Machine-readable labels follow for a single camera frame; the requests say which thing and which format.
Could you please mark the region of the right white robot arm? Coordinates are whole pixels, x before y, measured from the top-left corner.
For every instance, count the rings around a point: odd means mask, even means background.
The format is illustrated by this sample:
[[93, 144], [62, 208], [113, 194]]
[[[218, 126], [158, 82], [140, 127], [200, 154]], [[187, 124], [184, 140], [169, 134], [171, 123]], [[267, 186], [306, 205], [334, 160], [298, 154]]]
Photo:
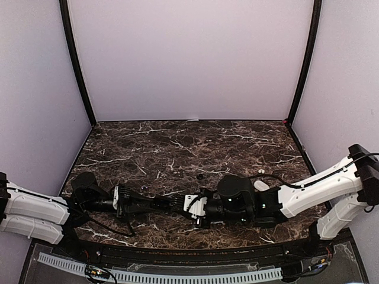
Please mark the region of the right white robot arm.
[[310, 238], [302, 244], [306, 256], [324, 249], [360, 212], [378, 205], [378, 154], [359, 144], [349, 147], [339, 163], [297, 183], [282, 182], [269, 187], [260, 175], [226, 175], [216, 191], [171, 199], [174, 212], [194, 220], [199, 227], [212, 222], [240, 221], [254, 227], [272, 228], [299, 213], [331, 199], [339, 201], [309, 229]]

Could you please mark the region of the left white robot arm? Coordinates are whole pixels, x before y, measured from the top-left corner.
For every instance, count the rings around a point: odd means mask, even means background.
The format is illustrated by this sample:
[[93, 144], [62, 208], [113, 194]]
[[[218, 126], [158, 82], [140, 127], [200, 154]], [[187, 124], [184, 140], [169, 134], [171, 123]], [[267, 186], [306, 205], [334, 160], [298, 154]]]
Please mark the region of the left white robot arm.
[[[134, 237], [130, 224], [131, 209], [141, 199], [135, 194], [121, 196], [120, 186], [114, 195], [102, 190], [92, 173], [83, 173], [73, 182], [70, 196], [51, 196], [33, 192], [8, 180], [1, 173], [1, 231], [46, 241], [57, 245], [71, 258], [83, 254], [83, 244], [76, 239], [75, 229], [92, 222], [107, 231]], [[96, 220], [97, 212], [110, 212], [127, 227], [119, 231]]]

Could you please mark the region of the black earbud charging case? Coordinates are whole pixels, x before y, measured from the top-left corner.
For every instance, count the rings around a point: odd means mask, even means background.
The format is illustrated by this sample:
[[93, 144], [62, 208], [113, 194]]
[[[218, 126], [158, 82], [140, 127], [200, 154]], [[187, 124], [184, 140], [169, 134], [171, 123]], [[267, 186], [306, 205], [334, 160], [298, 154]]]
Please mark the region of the black earbud charging case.
[[171, 210], [171, 200], [165, 197], [155, 197], [150, 204], [151, 208], [160, 211], [170, 211]]

